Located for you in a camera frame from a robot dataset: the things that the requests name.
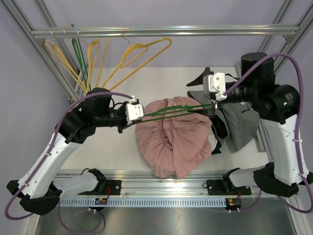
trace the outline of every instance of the metal base plate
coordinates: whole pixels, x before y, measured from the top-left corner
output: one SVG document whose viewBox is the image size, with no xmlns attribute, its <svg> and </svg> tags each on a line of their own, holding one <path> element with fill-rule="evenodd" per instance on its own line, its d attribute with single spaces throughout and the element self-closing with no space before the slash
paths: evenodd
<svg viewBox="0 0 313 235">
<path fill-rule="evenodd" d="M 107 195 L 106 187 L 110 187 L 111 192 L 110 195 L 120 195 L 121 188 L 122 188 L 122 181 L 121 180 L 106 180 L 106 186 L 101 193 L 94 193 L 94 192 L 82 192 L 79 195 Z"/>
<path fill-rule="evenodd" d="M 222 180 L 207 180 L 207 183 L 203 184 L 203 187 L 205 184 L 207 184 L 207 192 L 210 196 L 225 196 L 225 195 L 251 195 L 251 189 L 246 187 L 240 187 L 240 188 L 230 188 L 225 189 L 222 184 Z"/>
</svg>

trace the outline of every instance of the yellow hanger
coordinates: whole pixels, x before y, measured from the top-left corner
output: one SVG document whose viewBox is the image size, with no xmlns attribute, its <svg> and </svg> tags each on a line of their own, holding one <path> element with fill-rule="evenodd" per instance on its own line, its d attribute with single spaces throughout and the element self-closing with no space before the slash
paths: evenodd
<svg viewBox="0 0 313 235">
<path fill-rule="evenodd" d="M 72 78 L 76 81 L 76 83 L 83 89 L 84 92 L 88 92 L 85 84 L 80 80 L 76 71 L 72 68 L 72 66 L 67 61 L 66 57 L 59 49 L 59 47 L 55 44 L 52 44 L 48 40 L 45 41 L 45 47 L 53 54 L 59 62 L 63 65 L 63 67 L 68 71 L 68 73 L 72 76 Z"/>
<path fill-rule="evenodd" d="M 144 54 L 148 49 L 149 46 L 157 44 L 159 42 L 165 41 L 167 40 L 169 42 L 169 44 L 163 48 L 162 50 L 160 50 L 157 54 L 155 54 L 154 56 L 152 56 L 149 60 L 147 60 L 145 63 L 143 63 L 142 65 L 140 65 L 137 69 L 135 69 L 133 72 L 131 72 L 130 74 L 128 74 L 126 77 L 124 77 L 122 80 L 120 80 L 116 85 L 114 85 L 110 91 L 112 91 L 114 88 L 116 88 L 118 85 L 120 85 L 122 82 L 124 82 L 126 79 L 128 79 L 130 76 L 132 76 L 135 72 L 137 72 L 139 69 L 141 69 L 142 67 L 144 67 L 147 63 L 149 63 L 150 61 L 152 61 L 154 58 L 156 58 L 158 55 L 160 55 L 162 52 L 164 52 L 167 48 L 169 48 L 172 44 L 172 39 L 170 38 L 162 38 L 159 40 L 156 40 L 154 42 L 148 43 L 148 44 L 134 44 L 134 45 L 130 45 L 127 50 L 124 52 L 123 57 L 121 62 L 119 63 L 119 65 L 115 68 L 115 70 L 109 75 L 108 79 L 102 84 L 102 88 L 107 84 L 107 82 L 112 78 L 112 76 L 119 70 L 122 69 L 124 67 L 126 67 L 127 65 L 129 65 L 131 62 L 133 62 L 135 59 L 137 59 L 139 56 L 141 56 L 142 54 Z M 134 59 L 132 59 L 131 61 L 129 61 L 128 63 L 126 63 L 125 65 L 123 65 L 123 63 L 126 61 L 127 57 L 136 49 L 139 48 L 146 48 L 142 53 L 140 53 L 139 55 L 137 55 Z"/>
<path fill-rule="evenodd" d="M 102 61 L 101 61 L 100 69 L 99 69 L 99 74 L 98 74 L 97 82 L 96 82 L 96 85 L 95 85 L 94 87 L 97 87 L 97 86 L 98 86 L 98 83 L 99 83 L 99 79 L 100 79 L 102 67 L 103 67 L 103 64 L 104 64 L 104 59 L 106 58 L 106 54 L 107 54 L 107 49 L 108 49 L 109 41 L 110 41 L 110 39 L 108 38 L 108 39 L 107 39 L 107 43 L 106 43 L 106 48 L 104 49 L 104 53 L 103 53 L 103 56 L 102 56 Z"/>
<path fill-rule="evenodd" d="M 96 55 L 94 56 L 93 63 L 91 63 L 92 51 L 93 51 L 93 48 L 94 48 L 96 45 L 98 45 L 98 48 L 97 48 L 97 51 L 96 51 Z M 87 88 L 88 88 L 89 85 L 90 85 L 90 75 L 91 75 L 91 72 L 93 71 L 94 66 L 95 66 L 95 64 L 96 64 L 97 57 L 98 57 L 98 53 L 99 53 L 99 49 L 100 49 L 100 38 L 98 38 L 98 39 L 95 40 L 95 41 L 92 41 L 92 42 L 88 45 L 87 58 L 88 58 L 89 67 L 88 67 Z"/>
</svg>

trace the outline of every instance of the gray garment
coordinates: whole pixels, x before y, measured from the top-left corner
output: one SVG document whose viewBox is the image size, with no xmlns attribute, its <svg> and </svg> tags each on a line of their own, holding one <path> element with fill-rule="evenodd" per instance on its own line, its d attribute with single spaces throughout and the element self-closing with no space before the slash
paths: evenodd
<svg viewBox="0 0 313 235">
<path fill-rule="evenodd" d="M 200 104 L 211 102 L 210 97 L 205 96 L 203 91 L 189 91 L 189 93 Z M 225 104 L 221 110 L 216 110 L 215 114 L 225 124 L 228 136 L 224 140 L 232 153 L 238 152 L 256 136 L 260 121 L 259 113 L 249 110 L 247 106 L 240 103 Z"/>
</svg>

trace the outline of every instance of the metal rail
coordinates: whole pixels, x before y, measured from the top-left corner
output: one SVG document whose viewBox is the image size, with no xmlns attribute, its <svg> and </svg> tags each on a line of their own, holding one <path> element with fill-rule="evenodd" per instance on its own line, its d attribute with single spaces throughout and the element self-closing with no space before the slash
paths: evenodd
<svg viewBox="0 0 313 235">
<path fill-rule="evenodd" d="M 98 38 L 98 37 L 155 37 L 155 36 L 294 36 L 299 29 L 294 24 L 224 25 L 224 26 L 164 26 L 164 27 L 100 27 L 100 28 L 42 28 L 31 31 L 35 39 Z"/>
<path fill-rule="evenodd" d="M 67 80 L 67 78 L 62 74 L 62 72 L 56 66 L 55 62 L 50 58 L 49 54 L 45 51 L 45 49 L 37 43 L 37 41 L 34 39 L 32 34 L 30 33 L 33 26 L 29 22 L 26 15 L 23 13 L 18 3 L 13 0 L 0 0 L 0 3 L 2 3 L 3 7 L 6 8 L 7 11 L 10 13 L 13 20 L 20 27 L 21 31 L 24 33 L 26 38 L 29 40 L 29 42 L 32 44 L 34 49 L 41 56 L 41 58 L 43 59 L 47 67 L 50 69 L 50 71 L 53 73 L 55 78 L 59 81 L 63 89 L 66 91 L 67 95 L 71 99 L 77 100 L 78 96 L 76 92 L 74 91 L 74 88 L 71 86 L 71 84 Z"/>
<path fill-rule="evenodd" d="M 286 12 L 288 11 L 291 3 L 293 0 L 284 0 L 282 6 L 280 7 L 277 15 L 275 16 L 275 19 L 273 20 L 273 24 L 279 24 L 281 22 L 281 20 L 283 19 L 283 17 L 285 16 Z M 268 48 L 271 40 L 272 40 L 272 36 L 266 36 L 264 38 L 264 40 L 262 41 L 258 51 L 260 52 L 265 52 L 266 49 Z"/>
<path fill-rule="evenodd" d="M 61 207 L 104 207 L 99 199 L 90 197 L 69 197 L 61 201 Z M 168 198 L 168 197 L 119 197 L 111 196 L 105 207 L 141 207 L 141 208 L 224 208 L 226 201 L 223 197 L 199 197 L 199 198 Z"/>
<path fill-rule="evenodd" d="M 49 27 L 56 27 L 56 23 L 53 20 L 53 17 L 51 16 L 51 13 L 49 12 L 47 6 L 45 5 L 43 0 L 35 0 L 35 3 L 39 9 L 39 11 L 41 12 L 43 18 L 45 19 L 46 23 L 48 24 Z M 73 69 L 76 70 L 76 72 L 78 71 L 75 60 L 73 59 L 71 53 L 69 52 L 66 44 L 64 43 L 64 41 L 61 40 L 57 40 L 57 44 L 59 46 L 59 48 L 64 52 L 65 57 L 67 58 L 68 62 L 70 65 L 72 65 Z"/>
<path fill-rule="evenodd" d="M 288 39 L 286 38 L 286 42 L 281 47 L 280 51 L 292 54 L 296 48 L 300 45 L 300 42 L 305 38 L 308 32 L 313 27 L 313 1 L 311 1 L 309 7 L 306 9 L 305 13 L 302 15 L 301 19 L 298 22 L 299 30 L 296 35 Z M 284 57 L 277 57 L 274 62 L 274 72 L 278 73 L 278 71 L 285 64 L 286 59 Z"/>
<path fill-rule="evenodd" d="M 71 172 L 71 170 L 61 170 L 63 172 Z M 151 174 L 132 174 L 124 171 L 114 173 L 114 170 L 101 170 L 107 179 L 121 180 L 121 198 L 216 198 L 217 196 L 208 195 L 208 190 L 203 187 L 208 179 L 222 179 L 222 174 L 214 174 L 210 171 L 203 173 L 191 173 L 187 178 L 178 179 L 176 175 L 169 178 L 159 178 Z M 77 174 L 59 174 L 54 178 L 54 182 L 72 178 Z M 259 195 L 258 187 L 251 187 L 251 195 L 242 197 L 257 197 Z M 88 195 L 92 199 L 99 195 Z M 231 198 L 232 195 L 223 195 L 222 198 Z M 262 193 L 262 197 L 274 197 L 275 195 Z"/>
</svg>

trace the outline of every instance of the cable tie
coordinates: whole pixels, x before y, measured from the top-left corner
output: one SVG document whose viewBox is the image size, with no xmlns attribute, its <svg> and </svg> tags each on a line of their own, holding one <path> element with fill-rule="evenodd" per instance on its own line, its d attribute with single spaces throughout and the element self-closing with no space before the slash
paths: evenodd
<svg viewBox="0 0 313 235">
<path fill-rule="evenodd" d="M 293 139 L 293 142 L 302 143 L 303 141 L 302 141 L 302 139 L 298 139 L 298 140 Z"/>
<path fill-rule="evenodd" d="M 299 175 L 301 175 L 303 178 L 307 178 L 307 176 L 308 176 L 306 173 L 303 173 L 303 174 L 299 173 Z"/>
</svg>

